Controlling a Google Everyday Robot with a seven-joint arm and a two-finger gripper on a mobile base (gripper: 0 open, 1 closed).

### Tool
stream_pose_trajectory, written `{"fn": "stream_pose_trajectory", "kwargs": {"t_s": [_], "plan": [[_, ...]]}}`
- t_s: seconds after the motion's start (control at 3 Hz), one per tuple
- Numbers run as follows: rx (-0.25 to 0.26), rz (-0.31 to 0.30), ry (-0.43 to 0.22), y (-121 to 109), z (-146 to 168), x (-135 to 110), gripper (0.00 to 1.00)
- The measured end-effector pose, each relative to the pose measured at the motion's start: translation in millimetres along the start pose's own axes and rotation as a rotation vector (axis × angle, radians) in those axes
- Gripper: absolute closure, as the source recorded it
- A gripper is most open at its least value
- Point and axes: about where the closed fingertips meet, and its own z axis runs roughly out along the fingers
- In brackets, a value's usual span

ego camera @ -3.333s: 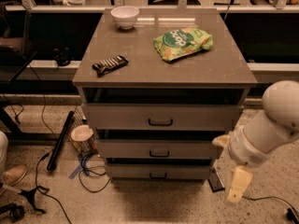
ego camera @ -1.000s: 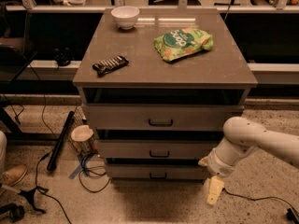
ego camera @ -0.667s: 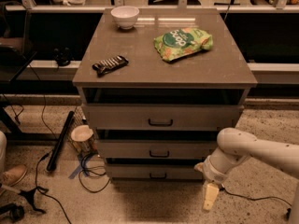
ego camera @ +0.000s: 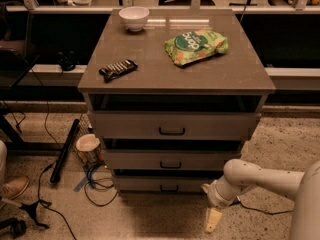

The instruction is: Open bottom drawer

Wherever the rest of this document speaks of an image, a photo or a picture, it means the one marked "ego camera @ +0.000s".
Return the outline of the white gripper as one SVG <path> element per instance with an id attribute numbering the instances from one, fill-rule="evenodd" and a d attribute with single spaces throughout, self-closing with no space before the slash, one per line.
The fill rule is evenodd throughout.
<path id="1" fill-rule="evenodd" d="M 205 231 L 212 233 L 222 217 L 219 209 L 229 207 L 238 196 L 253 190 L 254 186 L 233 185 L 225 179 L 219 179 L 214 180 L 211 184 L 202 184 L 201 188 L 207 195 L 209 206 L 213 207 L 207 209 L 205 222 Z"/>

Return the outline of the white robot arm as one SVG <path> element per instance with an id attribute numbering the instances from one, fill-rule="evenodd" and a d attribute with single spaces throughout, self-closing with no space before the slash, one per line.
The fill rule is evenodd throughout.
<path id="1" fill-rule="evenodd" d="M 256 187 L 294 202 L 289 240 L 320 240 L 320 161 L 299 172 L 266 169 L 241 159 L 229 160 L 222 177 L 201 186 L 209 203 L 209 230 L 215 229 L 222 209 Z"/>

